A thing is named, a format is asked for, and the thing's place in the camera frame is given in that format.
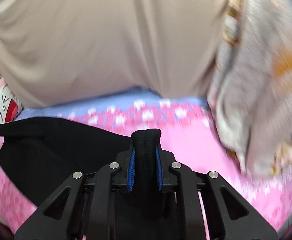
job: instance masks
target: patterned cloth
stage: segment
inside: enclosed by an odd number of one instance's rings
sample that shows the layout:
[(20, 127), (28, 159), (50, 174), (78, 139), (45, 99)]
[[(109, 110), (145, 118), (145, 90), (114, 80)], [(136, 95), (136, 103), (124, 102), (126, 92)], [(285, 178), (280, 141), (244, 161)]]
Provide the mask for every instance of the patterned cloth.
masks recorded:
[(11, 122), (22, 111), (21, 102), (16, 98), (3, 78), (0, 79), (0, 124)]
[(292, 0), (229, 0), (208, 95), (220, 140), (249, 175), (292, 163)]

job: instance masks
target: pink blanket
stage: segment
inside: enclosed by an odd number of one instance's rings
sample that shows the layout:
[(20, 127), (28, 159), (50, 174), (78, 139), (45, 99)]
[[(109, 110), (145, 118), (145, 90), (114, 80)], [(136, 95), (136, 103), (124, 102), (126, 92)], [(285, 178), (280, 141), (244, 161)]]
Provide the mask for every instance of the pink blanket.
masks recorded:
[[(105, 112), (89, 111), (69, 116), (74, 121), (130, 136), (135, 130), (160, 128), (161, 145), (174, 153), (177, 161), (202, 173), (221, 174), (276, 229), (292, 210), (292, 167), (270, 179), (250, 179), (241, 175), (216, 139), (213, 121), (206, 110), (189, 103), (161, 103), (160, 107), (134, 104), (128, 111), (111, 107)], [(0, 137), (0, 148), (3, 138)], [(13, 233), (36, 210), (0, 167), (0, 213)]]

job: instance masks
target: cartoon character print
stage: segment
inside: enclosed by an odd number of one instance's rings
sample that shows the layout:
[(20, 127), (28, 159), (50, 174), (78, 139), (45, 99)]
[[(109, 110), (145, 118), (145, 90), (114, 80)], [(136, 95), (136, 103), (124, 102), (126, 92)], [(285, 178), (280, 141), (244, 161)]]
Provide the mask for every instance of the cartoon character print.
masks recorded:
[(0, 124), (11, 122), (22, 110), (22, 106), (8, 85), (0, 80)]

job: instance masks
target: red object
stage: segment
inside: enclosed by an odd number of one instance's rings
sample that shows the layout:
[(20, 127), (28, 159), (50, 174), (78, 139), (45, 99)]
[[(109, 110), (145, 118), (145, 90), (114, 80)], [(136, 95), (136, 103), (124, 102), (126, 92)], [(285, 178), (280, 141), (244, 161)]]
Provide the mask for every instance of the red object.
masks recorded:
[(6, 116), (5, 116), (5, 122), (11, 122), (14, 120), (14, 118), (17, 116), (17, 113), (19, 112), (19, 108), (14, 100), (10, 101), (10, 104), (7, 108)]

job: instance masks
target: black cloth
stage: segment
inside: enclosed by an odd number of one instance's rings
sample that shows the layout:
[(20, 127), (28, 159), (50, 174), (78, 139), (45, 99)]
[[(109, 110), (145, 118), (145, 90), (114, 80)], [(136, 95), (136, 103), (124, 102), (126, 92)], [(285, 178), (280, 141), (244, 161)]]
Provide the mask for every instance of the black cloth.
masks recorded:
[(50, 117), (0, 124), (0, 136), (1, 167), (37, 206), (75, 171), (96, 172), (131, 143), (130, 137)]

